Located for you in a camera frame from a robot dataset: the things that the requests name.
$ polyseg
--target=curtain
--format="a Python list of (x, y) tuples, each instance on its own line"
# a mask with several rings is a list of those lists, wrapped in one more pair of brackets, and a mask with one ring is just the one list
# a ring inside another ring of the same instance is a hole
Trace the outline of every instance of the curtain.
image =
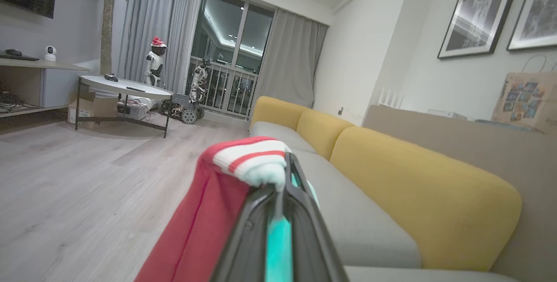
[(163, 88), (183, 94), (200, 5), (201, 0), (128, 0), (117, 75), (143, 82), (145, 57), (159, 36), (168, 46)]
[(315, 68), (328, 28), (277, 10), (261, 64), (255, 100), (259, 96), (270, 96), (312, 107)]

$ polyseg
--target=yellow cushion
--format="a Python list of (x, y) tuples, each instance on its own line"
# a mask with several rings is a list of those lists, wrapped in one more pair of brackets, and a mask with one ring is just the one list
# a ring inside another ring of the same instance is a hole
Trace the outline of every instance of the yellow cushion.
[(318, 155), (328, 160), (340, 133), (353, 126), (354, 124), (346, 120), (308, 109), (302, 113), (296, 132), (315, 149)]
[(296, 131), (300, 115), (305, 110), (309, 110), (309, 108), (272, 97), (261, 96), (255, 102), (249, 129), (257, 121), (266, 121), (284, 125)]
[(519, 220), (506, 181), (370, 129), (345, 129), (330, 162), (416, 241), (424, 268), (489, 270)]

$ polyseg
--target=gray seat cushion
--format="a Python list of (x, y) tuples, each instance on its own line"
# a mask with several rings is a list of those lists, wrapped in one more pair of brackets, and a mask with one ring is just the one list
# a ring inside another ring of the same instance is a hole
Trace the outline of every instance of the gray seat cushion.
[(272, 137), (279, 141), (283, 141), (290, 149), (298, 149), (300, 151), (309, 151), (315, 153), (315, 149), (306, 142), (298, 132), (282, 125), (259, 121), (253, 124), (250, 137)]
[(518, 282), (490, 272), (344, 267), (350, 282)]
[(344, 265), (421, 268), (418, 246), (388, 213), (320, 155), (294, 153)]

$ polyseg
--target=white camera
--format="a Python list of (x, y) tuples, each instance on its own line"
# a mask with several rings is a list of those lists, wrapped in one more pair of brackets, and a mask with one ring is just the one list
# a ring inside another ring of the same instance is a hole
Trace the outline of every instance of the white camera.
[(44, 51), (46, 51), (44, 55), (45, 60), (56, 61), (56, 48), (54, 48), (54, 46), (46, 46)]

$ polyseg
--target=framed picture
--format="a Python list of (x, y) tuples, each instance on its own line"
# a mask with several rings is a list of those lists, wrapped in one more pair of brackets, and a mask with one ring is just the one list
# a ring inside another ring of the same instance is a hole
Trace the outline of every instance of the framed picture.
[(437, 58), (493, 54), (513, 0), (458, 0)]
[(557, 0), (524, 0), (507, 50), (557, 47)]

